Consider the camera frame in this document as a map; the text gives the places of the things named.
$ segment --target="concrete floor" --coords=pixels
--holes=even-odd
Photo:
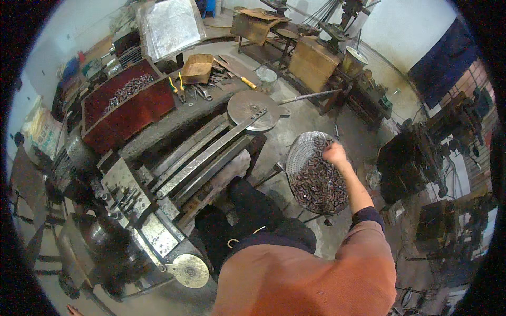
[[[248,68],[254,69],[258,67],[258,63],[245,55],[237,54],[237,43],[222,42],[212,43],[198,46],[189,50],[184,54],[187,58],[191,54],[196,53],[210,53],[210,54],[229,54],[240,61],[242,61]],[[295,89],[286,84],[282,79],[278,80],[278,84],[271,97],[274,100],[281,100],[300,95]],[[336,113],[330,111],[324,116],[318,114],[317,109],[308,101],[297,101],[285,105],[291,110],[289,118],[281,119],[278,124],[266,133],[268,140],[264,146],[263,151],[256,163],[251,177],[248,179],[252,183],[258,182],[260,179],[267,176],[274,166],[274,164],[283,157],[289,145],[301,133],[312,130],[320,130],[328,134],[334,133],[334,119]],[[407,108],[406,113],[414,113],[418,105],[412,104],[412,108]],[[341,140],[347,149],[349,156],[353,159],[356,165],[360,165],[363,161],[375,160],[379,145],[393,137],[393,134],[388,130],[382,130],[381,136],[376,133],[370,133],[366,130],[365,124],[355,117],[353,113],[345,108],[342,113],[337,117],[336,123],[339,126],[339,133]],[[300,214],[302,209],[294,201],[293,195],[288,187],[286,176],[280,173],[274,178],[270,179],[259,190],[273,197],[281,208],[287,206],[285,215],[288,217],[296,217]],[[411,201],[405,204],[404,217],[417,218],[417,209],[422,203],[423,197],[413,197]],[[381,198],[374,199],[377,208],[383,206]],[[304,211],[300,216],[301,220],[306,220],[313,215]],[[324,218],[319,218],[307,225],[315,232],[317,237],[317,250],[316,255],[325,259],[333,259],[335,252],[348,232],[351,224],[351,216],[349,209],[345,209],[339,215],[335,215],[332,220],[334,226],[327,227],[323,224]],[[416,249],[410,240],[414,235],[411,220],[401,220],[400,227],[397,226],[387,228],[387,239],[392,246],[394,258],[405,256],[406,250],[408,255],[416,255]],[[21,224],[21,231],[24,233],[24,240],[27,241],[33,235],[33,228],[29,225]],[[45,232],[45,240],[41,254],[56,255],[56,248],[54,240],[50,231]],[[37,263],[36,268],[49,267],[51,263]],[[402,269],[404,276],[400,277],[402,285],[412,285],[416,287],[425,286],[425,281],[417,281],[416,285],[411,283],[418,280],[416,274],[424,274],[427,272],[428,267],[423,263],[416,263],[416,267],[402,265],[398,267]],[[59,268],[57,264],[52,264],[52,268]],[[66,313],[65,305],[70,303],[85,315],[101,315],[103,314],[92,302],[87,301],[84,297],[78,300],[71,301],[60,290],[56,277],[39,277],[39,282],[46,291],[50,300],[53,302],[55,308],[60,313]],[[212,309],[214,297],[216,295],[216,284],[210,279],[208,284],[198,290],[188,290],[180,286],[178,283],[172,283],[163,288],[160,288],[148,295],[131,299],[123,303],[117,303],[108,298],[103,290],[99,287],[95,288],[95,293],[103,299],[103,301],[113,310],[117,315],[137,315],[137,314],[152,314],[152,315],[206,315]]]

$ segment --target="metal bucket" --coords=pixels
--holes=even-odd
[[[267,67],[260,67],[259,69],[255,70],[255,74],[262,81],[262,85],[260,86],[261,91],[268,95],[271,94],[274,91],[276,83],[278,82],[278,75],[276,72]]]
[[[348,76],[357,76],[367,64],[369,64],[369,62],[364,55],[353,47],[346,46],[346,53],[343,59],[343,71]]]

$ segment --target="person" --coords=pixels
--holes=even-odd
[[[345,180],[352,224],[335,260],[314,255],[314,233],[286,219],[274,201],[240,178],[229,194],[239,222],[205,207],[195,219],[218,280],[213,315],[386,315],[396,271],[384,223],[346,159],[331,144],[323,158]]]

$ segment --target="fist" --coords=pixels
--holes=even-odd
[[[332,143],[327,148],[325,148],[323,150],[322,156],[323,159],[327,160],[337,168],[348,163],[346,160],[346,151],[343,146],[338,143]]]

